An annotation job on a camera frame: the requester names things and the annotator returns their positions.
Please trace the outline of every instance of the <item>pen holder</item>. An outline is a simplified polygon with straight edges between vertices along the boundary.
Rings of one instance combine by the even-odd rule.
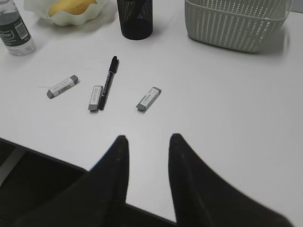
[[[117,0],[122,35],[141,40],[152,34],[152,0]]]

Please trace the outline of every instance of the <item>woven basket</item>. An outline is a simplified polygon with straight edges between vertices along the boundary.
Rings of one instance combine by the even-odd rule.
[[[259,52],[283,25],[292,0],[185,0],[188,35],[244,52]]]

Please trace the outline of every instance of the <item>black marker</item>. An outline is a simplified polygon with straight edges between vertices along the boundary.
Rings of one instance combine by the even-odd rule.
[[[104,110],[104,106],[105,106],[105,103],[107,100],[109,89],[110,89],[111,83],[113,81],[114,74],[117,73],[118,65],[119,65],[119,60],[117,59],[117,56],[114,56],[112,59],[112,63],[110,64],[106,83],[104,85],[101,102],[100,102],[100,110]]]

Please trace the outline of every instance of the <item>yellow food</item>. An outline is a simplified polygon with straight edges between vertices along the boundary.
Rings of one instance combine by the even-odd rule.
[[[51,5],[48,14],[53,16],[59,11],[65,11],[74,15],[80,15],[84,13],[92,3],[96,3],[96,0],[60,0]]]

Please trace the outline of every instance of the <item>water bottle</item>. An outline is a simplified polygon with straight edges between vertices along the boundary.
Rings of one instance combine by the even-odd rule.
[[[13,0],[0,0],[0,38],[13,55],[27,55],[36,49]]]

